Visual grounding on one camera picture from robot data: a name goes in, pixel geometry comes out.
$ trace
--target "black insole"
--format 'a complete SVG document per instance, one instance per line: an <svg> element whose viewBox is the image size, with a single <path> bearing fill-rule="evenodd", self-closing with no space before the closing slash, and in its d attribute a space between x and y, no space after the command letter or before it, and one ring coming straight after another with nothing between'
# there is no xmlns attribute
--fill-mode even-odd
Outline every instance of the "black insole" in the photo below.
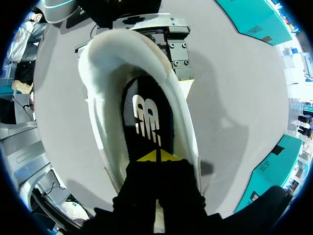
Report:
<svg viewBox="0 0 313 235"><path fill-rule="evenodd" d="M130 161L154 150L159 153L160 149L173 154L172 109L151 76L141 76L127 84L122 97L122 117Z"/></svg>

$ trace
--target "white floor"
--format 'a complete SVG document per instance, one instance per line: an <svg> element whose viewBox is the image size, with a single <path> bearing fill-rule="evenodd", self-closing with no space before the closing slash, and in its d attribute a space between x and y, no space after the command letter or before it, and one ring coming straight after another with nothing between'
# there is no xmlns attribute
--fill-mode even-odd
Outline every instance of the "white floor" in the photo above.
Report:
<svg viewBox="0 0 313 235"><path fill-rule="evenodd" d="M195 82L187 102L202 158L206 211L235 210L250 174L288 123L287 86L277 49L239 34L215 1L164 0L161 12L184 17ZM89 208L112 210L116 196L93 137L75 46L95 23L65 23L45 33L34 79L35 112L51 162Z"/></svg>

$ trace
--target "shoe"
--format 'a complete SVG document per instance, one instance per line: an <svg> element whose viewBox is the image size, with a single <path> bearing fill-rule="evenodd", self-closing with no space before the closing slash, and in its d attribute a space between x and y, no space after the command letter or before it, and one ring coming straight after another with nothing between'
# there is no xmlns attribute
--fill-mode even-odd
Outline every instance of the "shoe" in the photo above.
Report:
<svg viewBox="0 0 313 235"><path fill-rule="evenodd" d="M200 161L187 102L166 55L131 30L108 30L79 59L92 130L117 192L130 161L186 159L201 190Z"/></svg>

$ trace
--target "teal wall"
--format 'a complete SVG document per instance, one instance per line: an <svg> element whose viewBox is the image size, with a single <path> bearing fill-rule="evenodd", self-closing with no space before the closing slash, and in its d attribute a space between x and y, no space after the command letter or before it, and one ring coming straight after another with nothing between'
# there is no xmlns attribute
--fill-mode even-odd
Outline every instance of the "teal wall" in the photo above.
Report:
<svg viewBox="0 0 313 235"><path fill-rule="evenodd" d="M291 40L291 35L276 11L266 0L216 0L233 21L237 30L257 39L277 45Z"/></svg>
<svg viewBox="0 0 313 235"><path fill-rule="evenodd" d="M302 140L292 136L283 135L276 145L283 150L274 154L274 150L253 170L248 186L244 192L235 213L251 204L258 196L265 193L271 186L282 187L292 172L300 149Z"/></svg>

